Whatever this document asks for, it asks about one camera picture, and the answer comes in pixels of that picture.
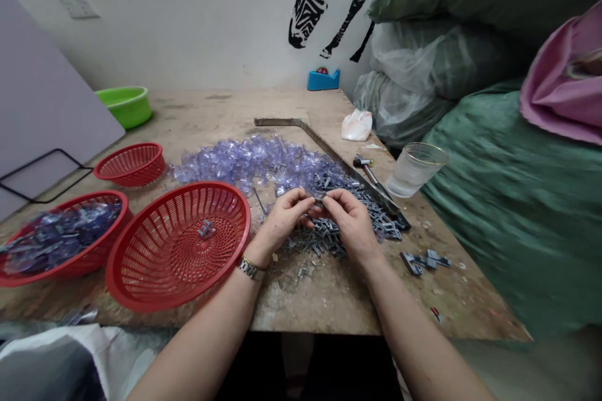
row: hand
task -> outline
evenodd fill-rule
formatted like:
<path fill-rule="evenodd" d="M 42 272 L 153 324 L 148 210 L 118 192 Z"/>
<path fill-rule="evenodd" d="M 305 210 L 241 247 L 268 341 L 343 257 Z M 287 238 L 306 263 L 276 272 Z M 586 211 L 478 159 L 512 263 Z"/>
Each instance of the hand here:
<path fill-rule="evenodd" d="M 272 253 L 282 246 L 297 224 L 308 228 L 314 227 L 314 223 L 304 216 L 308 214 L 317 217 L 321 213 L 318 208 L 312 210 L 314 203 L 313 197 L 305 198 L 303 188 L 295 188 L 281 195 L 249 245 L 248 252 L 251 255 L 247 255 L 245 251 L 245 256 L 253 264 L 267 266 Z"/>
<path fill-rule="evenodd" d="M 364 204 L 344 189 L 329 191 L 323 202 L 329 216 L 339 226 L 341 239 L 351 259 L 364 265 L 382 257 Z"/>

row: green plastic bowl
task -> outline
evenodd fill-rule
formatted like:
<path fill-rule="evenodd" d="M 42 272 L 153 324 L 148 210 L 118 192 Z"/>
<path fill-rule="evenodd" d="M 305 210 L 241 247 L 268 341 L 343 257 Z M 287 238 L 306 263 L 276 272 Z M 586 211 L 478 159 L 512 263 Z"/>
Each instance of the green plastic bowl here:
<path fill-rule="evenodd" d="M 151 118 L 148 93 L 148 89 L 142 86 L 124 86 L 96 91 L 101 102 L 126 130 L 145 123 Z"/>

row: white wall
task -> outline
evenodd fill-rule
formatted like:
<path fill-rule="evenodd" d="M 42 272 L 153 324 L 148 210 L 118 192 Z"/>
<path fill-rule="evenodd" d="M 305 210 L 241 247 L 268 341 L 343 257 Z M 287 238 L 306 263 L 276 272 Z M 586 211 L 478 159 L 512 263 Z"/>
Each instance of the white wall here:
<path fill-rule="evenodd" d="M 91 0 L 100 19 L 85 20 L 69 18 L 59 0 L 19 1 L 93 89 L 305 86 L 308 72 L 325 65 L 341 69 L 341 87 L 350 95 L 369 71 L 369 46 L 359 63 L 349 58 L 368 30 L 371 0 L 329 60 L 320 52 L 352 0 L 328 0 L 304 49 L 288 43 L 295 0 Z"/>

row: metal watch band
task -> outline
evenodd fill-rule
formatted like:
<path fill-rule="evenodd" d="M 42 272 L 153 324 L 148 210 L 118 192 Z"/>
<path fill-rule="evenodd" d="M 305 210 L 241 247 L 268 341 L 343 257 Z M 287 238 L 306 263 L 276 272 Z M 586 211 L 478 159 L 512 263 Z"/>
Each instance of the metal watch band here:
<path fill-rule="evenodd" d="M 243 273 L 249 276 L 252 280 L 262 281 L 265 277 L 265 273 L 267 271 L 265 269 L 261 269 L 256 267 L 253 263 L 249 262 L 245 257 L 240 259 L 240 263 L 238 264 L 238 269 L 240 269 Z"/>

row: forearm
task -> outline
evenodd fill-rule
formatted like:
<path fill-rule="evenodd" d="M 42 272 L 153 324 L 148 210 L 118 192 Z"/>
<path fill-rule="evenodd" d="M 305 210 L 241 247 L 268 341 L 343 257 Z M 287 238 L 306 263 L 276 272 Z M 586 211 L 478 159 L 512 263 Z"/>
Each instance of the forearm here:
<path fill-rule="evenodd" d="M 264 264 L 259 246 L 252 242 L 245 256 Z M 260 286 L 235 268 L 161 351 L 128 400 L 213 399 L 245 337 Z"/>
<path fill-rule="evenodd" d="M 415 400 L 493 400 L 384 256 L 364 267 L 383 333 Z"/>

